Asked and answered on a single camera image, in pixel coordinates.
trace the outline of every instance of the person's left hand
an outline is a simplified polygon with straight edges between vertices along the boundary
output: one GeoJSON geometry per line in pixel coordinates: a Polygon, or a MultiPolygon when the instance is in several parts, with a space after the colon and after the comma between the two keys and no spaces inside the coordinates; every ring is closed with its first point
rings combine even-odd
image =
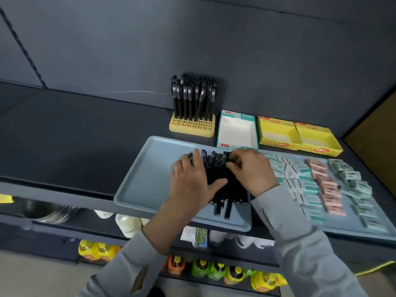
{"type": "Polygon", "coordinates": [[[191,219],[213,198],[215,193],[227,184],[221,178],[207,184],[204,164],[198,149],[194,150],[194,167],[187,154],[173,165],[171,191],[168,202],[174,202],[178,211],[186,211],[191,219]]]}

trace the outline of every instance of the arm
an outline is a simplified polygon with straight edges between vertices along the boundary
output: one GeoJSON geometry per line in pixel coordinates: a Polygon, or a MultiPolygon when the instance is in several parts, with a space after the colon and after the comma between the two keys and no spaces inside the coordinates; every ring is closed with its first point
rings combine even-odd
{"type": "Polygon", "coordinates": [[[251,202],[275,239],[275,255],[296,297],[367,296],[348,267],[333,253],[327,236],[314,228],[279,186],[268,159],[254,150],[236,150],[229,164],[257,197],[251,202]]]}
{"type": "Polygon", "coordinates": [[[193,167],[185,154],[173,165],[170,197],[142,232],[131,238],[98,274],[91,276],[78,297],[147,295],[177,235],[227,184],[226,179],[207,184],[198,149],[194,150],[194,164],[193,167]]]}

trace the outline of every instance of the yellow cable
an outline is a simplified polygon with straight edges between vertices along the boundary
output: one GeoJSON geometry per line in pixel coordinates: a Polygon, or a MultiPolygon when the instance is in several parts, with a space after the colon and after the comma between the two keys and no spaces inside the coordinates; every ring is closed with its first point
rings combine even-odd
{"type": "Polygon", "coordinates": [[[391,265],[391,264],[394,264],[394,263],[395,263],[395,262],[394,262],[393,260],[390,260],[390,261],[387,261],[386,263],[383,263],[382,265],[379,265],[379,266],[374,267],[373,269],[370,269],[370,270],[367,270],[367,271],[363,271],[363,272],[356,273],[355,276],[362,276],[362,275],[366,275],[366,274],[369,274],[369,273],[373,273],[373,272],[375,272],[375,271],[378,271],[379,269],[382,269],[382,268],[384,268],[384,267],[386,267],[386,266],[389,266],[389,265],[391,265]]]}

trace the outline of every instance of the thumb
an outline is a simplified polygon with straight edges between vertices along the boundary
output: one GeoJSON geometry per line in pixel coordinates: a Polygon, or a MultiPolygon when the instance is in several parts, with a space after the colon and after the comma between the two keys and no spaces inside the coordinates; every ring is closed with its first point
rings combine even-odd
{"type": "Polygon", "coordinates": [[[218,190],[220,190],[223,186],[225,186],[228,183],[227,178],[221,178],[216,180],[214,183],[209,185],[209,191],[211,195],[215,195],[218,190]]]}
{"type": "Polygon", "coordinates": [[[242,173],[242,169],[235,163],[233,162],[227,162],[227,168],[229,168],[231,170],[231,172],[233,172],[233,174],[236,176],[236,178],[238,178],[240,176],[240,174],[242,173]]]}

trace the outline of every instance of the pen holder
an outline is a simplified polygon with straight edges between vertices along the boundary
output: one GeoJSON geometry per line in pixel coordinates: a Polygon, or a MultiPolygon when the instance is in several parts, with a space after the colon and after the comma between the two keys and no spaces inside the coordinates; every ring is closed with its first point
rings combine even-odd
{"type": "Polygon", "coordinates": [[[199,135],[200,137],[212,137],[215,135],[215,122],[215,115],[213,115],[212,121],[205,121],[204,119],[195,121],[194,118],[190,121],[188,119],[175,118],[175,113],[173,113],[171,122],[169,123],[169,129],[173,132],[199,135]]]}

